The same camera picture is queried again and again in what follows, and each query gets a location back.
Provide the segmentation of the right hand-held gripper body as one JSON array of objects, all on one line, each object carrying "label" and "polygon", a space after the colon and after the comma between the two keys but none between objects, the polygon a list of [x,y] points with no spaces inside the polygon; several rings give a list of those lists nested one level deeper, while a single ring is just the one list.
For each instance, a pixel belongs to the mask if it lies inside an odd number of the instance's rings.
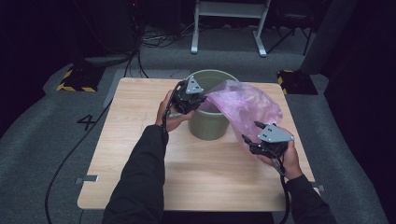
[{"label": "right hand-held gripper body", "polygon": [[270,159],[280,158],[288,149],[288,142],[294,140],[294,136],[287,133],[275,124],[266,124],[266,127],[258,134],[260,143],[253,143],[249,151],[254,155],[263,155]]}]

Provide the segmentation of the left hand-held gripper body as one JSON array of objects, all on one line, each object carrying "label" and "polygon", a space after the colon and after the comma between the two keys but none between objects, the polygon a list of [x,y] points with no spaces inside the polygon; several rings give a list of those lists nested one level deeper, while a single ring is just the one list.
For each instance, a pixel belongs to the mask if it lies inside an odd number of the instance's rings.
[{"label": "left hand-held gripper body", "polygon": [[178,113],[187,115],[197,109],[205,99],[204,89],[194,76],[190,76],[177,83],[170,102]]}]

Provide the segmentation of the pink plastic bag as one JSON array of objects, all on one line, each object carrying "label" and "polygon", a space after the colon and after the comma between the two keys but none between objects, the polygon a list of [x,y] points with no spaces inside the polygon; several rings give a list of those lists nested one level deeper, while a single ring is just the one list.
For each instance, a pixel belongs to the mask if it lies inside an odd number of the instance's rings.
[{"label": "pink plastic bag", "polygon": [[242,135],[254,143],[260,143],[261,129],[255,121],[279,124],[283,114],[278,103],[267,93],[247,83],[225,80],[205,94],[199,108],[205,112],[220,112],[232,125],[240,146],[248,150]]}]

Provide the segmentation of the green ribbed plastic bin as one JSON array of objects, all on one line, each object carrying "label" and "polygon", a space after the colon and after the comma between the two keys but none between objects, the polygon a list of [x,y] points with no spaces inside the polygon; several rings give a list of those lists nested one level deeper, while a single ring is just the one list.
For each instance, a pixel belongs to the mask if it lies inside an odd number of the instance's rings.
[{"label": "green ribbed plastic bin", "polygon": [[[192,73],[188,78],[193,77],[200,87],[204,90],[204,94],[212,91],[221,90],[226,80],[237,81],[237,78],[220,70],[206,69]],[[201,103],[188,121],[191,133],[202,140],[216,140],[221,138],[229,127],[229,121],[214,108],[203,108],[208,100]]]}]

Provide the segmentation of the person's left hand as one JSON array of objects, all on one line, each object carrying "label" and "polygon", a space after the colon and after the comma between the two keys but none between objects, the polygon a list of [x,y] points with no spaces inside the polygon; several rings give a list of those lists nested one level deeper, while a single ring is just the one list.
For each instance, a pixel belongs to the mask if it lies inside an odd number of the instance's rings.
[{"label": "person's left hand", "polygon": [[[160,102],[159,108],[158,108],[158,112],[157,112],[157,118],[155,121],[155,124],[158,126],[162,126],[163,125],[163,113],[167,108],[168,102],[171,98],[171,94],[172,94],[172,90],[169,90],[168,93],[166,93],[164,99]],[[191,111],[190,113],[188,113],[187,115],[181,114],[178,117],[174,117],[174,118],[169,118],[166,117],[166,131],[168,132],[172,132],[174,129],[176,129],[183,121],[189,120],[192,118],[194,112]]]}]

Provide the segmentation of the person's right hand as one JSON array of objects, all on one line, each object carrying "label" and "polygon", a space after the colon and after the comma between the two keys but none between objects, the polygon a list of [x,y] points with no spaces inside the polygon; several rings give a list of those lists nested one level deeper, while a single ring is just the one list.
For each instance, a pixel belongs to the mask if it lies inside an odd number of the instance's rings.
[{"label": "person's right hand", "polygon": [[[275,168],[275,164],[272,159],[269,159],[263,155],[256,156],[257,159]],[[288,149],[283,156],[283,166],[285,168],[285,177],[288,180],[292,180],[303,175],[302,169],[299,164],[299,157],[297,150],[294,145],[294,141],[288,142]]]}]

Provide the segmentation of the black yellow striped base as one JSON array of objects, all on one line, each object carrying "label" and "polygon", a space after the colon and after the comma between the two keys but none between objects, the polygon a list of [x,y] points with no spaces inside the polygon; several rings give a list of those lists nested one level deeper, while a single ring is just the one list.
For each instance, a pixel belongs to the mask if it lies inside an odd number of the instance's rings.
[{"label": "black yellow striped base", "polygon": [[71,66],[64,74],[57,90],[96,92],[104,72],[104,67],[79,69]]},{"label": "black yellow striped base", "polygon": [[300,70],[280,70],[276,76],[284,94],[318,95],[311,76]]}]

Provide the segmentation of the person's dark clothing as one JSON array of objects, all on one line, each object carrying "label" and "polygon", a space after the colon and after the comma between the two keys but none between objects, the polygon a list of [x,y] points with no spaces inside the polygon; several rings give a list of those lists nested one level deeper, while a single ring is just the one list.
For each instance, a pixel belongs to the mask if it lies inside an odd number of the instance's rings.
[{"label": "person's dark clothing", "polygon": [[165,211],[161,224],[275,224],[268,212]]}]

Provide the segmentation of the black folding stand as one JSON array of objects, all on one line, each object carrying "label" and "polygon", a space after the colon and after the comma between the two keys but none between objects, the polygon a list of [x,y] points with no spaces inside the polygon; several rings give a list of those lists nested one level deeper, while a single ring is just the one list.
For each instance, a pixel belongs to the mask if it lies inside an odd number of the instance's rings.
[{"label": "black folding stand", "polygon": [[271,52],[297,29],[306,38],[303,55],[306,54],[314,26],[314,8],[307,0],[273,0],[269,7],[267,24],[275,28],[280,39],[268,50]]}]

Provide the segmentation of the grey curtain column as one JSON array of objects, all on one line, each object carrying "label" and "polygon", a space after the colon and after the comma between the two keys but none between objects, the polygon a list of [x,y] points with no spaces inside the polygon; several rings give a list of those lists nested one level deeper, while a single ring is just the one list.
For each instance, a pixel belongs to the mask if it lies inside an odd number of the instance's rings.
[{"label": "grey curtain column", "polygon": [[308,75],[319,74],[331,56],[358,0],[332,0],[318,33],[306,53],[300,70]]}]

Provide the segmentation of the white metal table frame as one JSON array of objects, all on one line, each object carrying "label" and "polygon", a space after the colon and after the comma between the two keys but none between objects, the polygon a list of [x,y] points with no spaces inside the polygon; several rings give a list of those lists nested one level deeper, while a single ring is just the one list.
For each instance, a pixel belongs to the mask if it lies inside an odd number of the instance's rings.
[{"label": "white metal table frame", "polygon": [[262,30],[270,9],[272,0],[264,0],[260,4],[208,2],[196,0],[194,9],[194,28],[191,40],[191,53],[198,52],[199,20],[201,17],[228,17],[243,19],[259,19],[258,29],[254,30],[253,37],[261,57],[267,56],[267,51],[262,43]]}]

